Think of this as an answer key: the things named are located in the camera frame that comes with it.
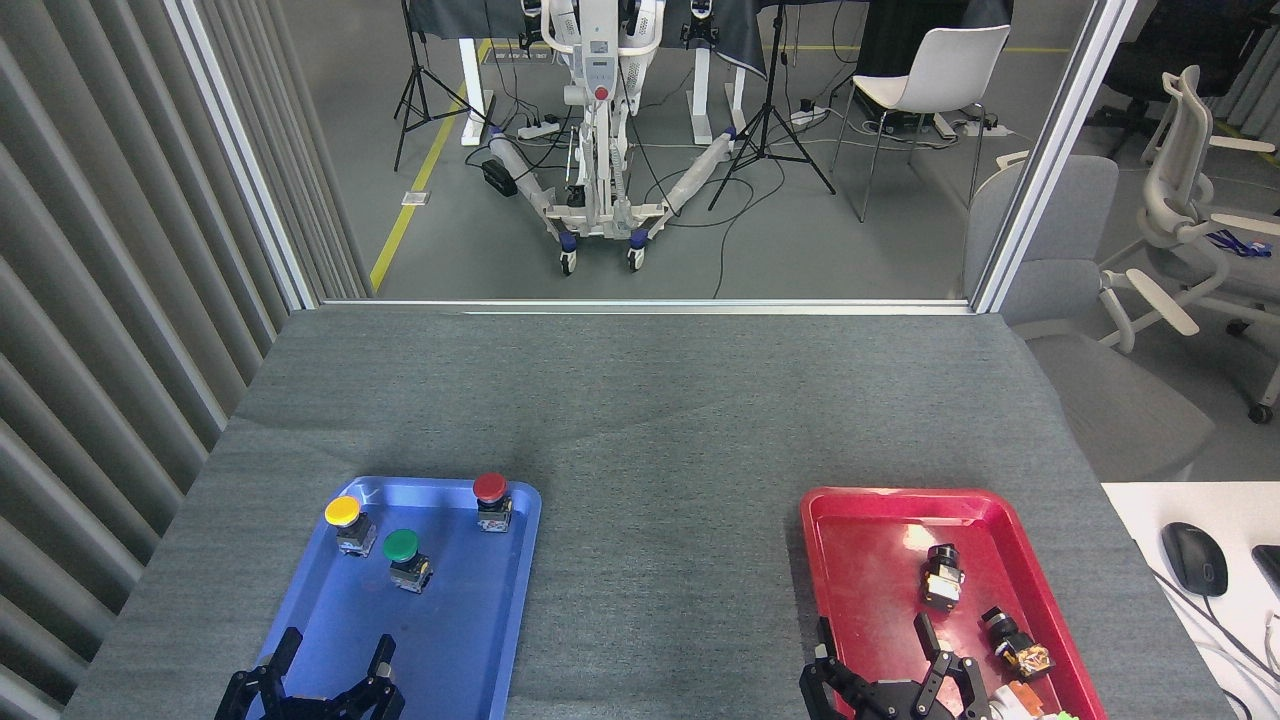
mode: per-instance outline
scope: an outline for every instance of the chair armrest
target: chair armrest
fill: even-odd
[[[1228,150],[1245,150],[1249,152],[1275,152],[1276,146],[1261,140],[1245,140],[1243,137],[1228,137],[1213,135],[1208,138],[1210,147],[1226,147]]]
[[[1240,215],[1229,215],[1226,213],[1212,213],[1208,219],[1215,223],[1221,223],[1229,228],[1240,228],[1242,231],[1260,232],[1262,234],[1280,237],[1280,222],[1271,223],[1253,218],[1242,218]]]
[[[1027,159],[1028,155],[1030,155],[1030,150],[1019,150],[1018,152],[1001,155],[1000,158],[996,158],[996,167],[1004,170],[1009,168],[1009,165],[1012,165],[1015,163],[1021,163],[1023,160]]]
[[[1137,268],[1130,268],[1124,274],[1103,270],[1102,284],[1107,290],[1126,287],[1137,291],[1156,313],[1160,313],[1161,318],[1184,336],[1190,337],[1199,332],[1199,325],[1187,314],[1187,310],[1183,310],[1181,305],[1165,292],[1165,288],[1156,284],[1156,281],[1151,279],[1151,275]]]

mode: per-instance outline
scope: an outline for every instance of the white robot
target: white robot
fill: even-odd
[[[662,40],[664,8],[666,0],[628,0],[626,13],[620,12],[618,0],[544,0],[538,5],[522,0],[526,17],[540,15],[541,40],[570,68],[572,83],[564,87],[564,102],[582,108],[570,158],[570,163],[577,160],[577,184],[567,204],[557,205],[554,190],[543,190],[502,132],[494,131],[489,150],[559,243],[566,275],[577,266],[579,238],[588,236],[627,240],[627,266],[639,270],[649,240],[703,187],[733,140],[730,128],[712,142],[663,202],[632,205],[627,199],[626,122],[640,109],[645,72]]]

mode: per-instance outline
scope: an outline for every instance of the black computer mouse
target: black computer mouse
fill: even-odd
[[[1226,556],[1208,533],[1189,523],[1170,523],[1160,530],[1165,557],[1188,592],[1217,597],[1226,592]]]

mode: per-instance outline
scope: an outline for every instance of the black tripod stand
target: black tripod stand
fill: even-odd
[[[453,88],[444,85],[440,78],[435,77],[435,74],[426,69],[426,65],[417,59],[417,42],[413,41],[413,36],[419,36],[424,47],[426,46],[426,37],[422,32],[413,32],[413,22],[410,19],[408,4],[410,0],[401,0],[401,10],[404,12],[404,32],[408,35],[408,51],[410,55],[413,56],[413,69],[410,70],[408,81],[404,82],[404,91],[401,92],[401,100],[396,104],[396,113],[392,115],[392,118],[398,118],[401,109],[404,109],[404,120],[401,123],[401,141],[399,145],[396,146],[396,164],[392,167],[393,170],[399,170],[399,158],[401,152],[404,150],[404,136],[431,120],[439,120],[440,118],[460,115],[462,113],[475,113],[476,115],[484,118],[486,124],[493,124],[486,113],[476,110],[471,102],[467,102],[465,97],[460,96],[453,91]],[[449,110],[448,113],[440,113],[439,115],[433,115],[426,105],[426,86],[422,85],[424,77],[444,88],[444,91],[449,94],[449,97],[461,105],[461,108]],[[417,95],[416,105],[413,104],[415,95]],[[410,114],[419,117],[417,122],[413,124],[410,124]]]
[[[716,196],[712,197],[710,205],[707,206],[708,210],[716,208],[716,201],[719,200],[721,193],[724,192],[724,186],[728,184],[728,178],[732,177],[733,173],[756,160],[788,160],[791,163],[808,163],[809,167],[813,168],[813,172],[818,173],[818,177],[822,179],[822,183],[827,186],[827,190],[829,190],[832,195],[836,193],[836,188],[831,186],[831,181],[827,179],[827,176],[822,174],[822,170],[818,169],[818,163],[813,160],[809,151],[804,149],[804,145],[800,145],[800,138],[796,137],[795,131],[791,129],[787,120],[782,118],[781,113],[778,113],[777,106],[773,105],[773,78],[776,77],[778,69],[778,49],[782,46],[782,13],[785,12],[786,5],[786,0],[780,0],[778,13],[773,17],[773,56],[769,60],[769,83],[764,91],[764,104],[760,105],[760,109],[756,110],[754,115],[751,115],[751,119],[748,120],[746,127],[742,128],[742,132],[739,135],[739,137],[742,138],[742,146],[739,147],[737,154],[733,155],[733,163],[728,167],[728,172],[724,173],[724,177],[721,179],[721,186],[716,188]],[[796,147],[800,150],[803,158],[796,158],[794,155],[778,155],[769,151],[769,115],[778,120],[782,129],[787,131],[787,135],[791,137],[791,141],[796,143]],[[755,133],[756,129],[760,131],[759,142],[751,140],[751,135]],[[748,147],[751,147],[754,152],[751,156],[744,159]]]

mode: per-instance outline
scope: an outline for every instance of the white office chair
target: white office chair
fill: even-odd
[[[1280,258],[1240,256],[1216,246],[1207,236],[1221,237],[1222,231],[1229,231],[1245,242],[1258,236],[1275,241],[1280,237],[1280,223],[1272,215],[1211,206],[1213,183],[1203,173],[1204,156],[1211,146],[1254,152],[1275,152],[1275,146],[1213,136],[1213,115],[1197,95],[1198,81],[1197,65],[1188,67],[1181,76],[1164,73],[1170,102],[1160,132],[1143,154],[1152,165],[1143,183],[1143,208],[1138,213],[1142,240],[1106,264],[1117,263],[1144,243],[1152,266],[1185,287],[1174,296],[1179,305],[1201,305],[1230,314],[1235,319],[1226,332],[1238,336],[1252,322],[1280,324],[1280,314],[1266,310],[1267,304],[1280,304]],[[1248,252],[1244,247],[1239,250]],[[1140,331],[1156,320],[1158,318],[1148,313],[1133,325]],[[1103,338],[1105,342],[1116,340],[1115,334]],[[1261,400],[1249,409],[1249,419],[1271,421],[1277,396],[1280,365]]]
[[[872,179],[876,177],[876,158],[879,155],[881,141],[884,137],[884,120],[890,111],[919,113],[920,120],[916,124],[916,138],[924,126],[924,118],[933,113],[948,113],[978,105],[979,117],[983,115],[982,96],[987,92],[987,83],[991,73],[996,68],[996,59],[1009,37],[1009,26],[983,27],[983,28],[934,28],[924,35],[920,47],[915,51],[911,61],[911,70],[902,77],[870,77],[854,76],[854,87],[863,95],[884,109],[879,118],[879,129],[876,133],[876,150],[872,152],[872,167],[867,173],[867,191],[863,195],[863,208],[858,214],[859,222],[867,222],[867,205],[872,197]],[[840,140],[845,138],[845,127],[849,124],[849,108],[854,94],[849,94],[845,102],[845,123],[840,127]],[[969,199],[973,200],[974,187],[978,184],[978,156],[982,154],[982,136],[986,123],[978,123],[978,149],[973,161],[973,177],[969,179]],[[836,158],[840,158],[840,145],[836,143],[836,156],[832,158],[835,168]],[[911,164],[916,141],[911,142],[911,152],[908,154],[906,163]]]

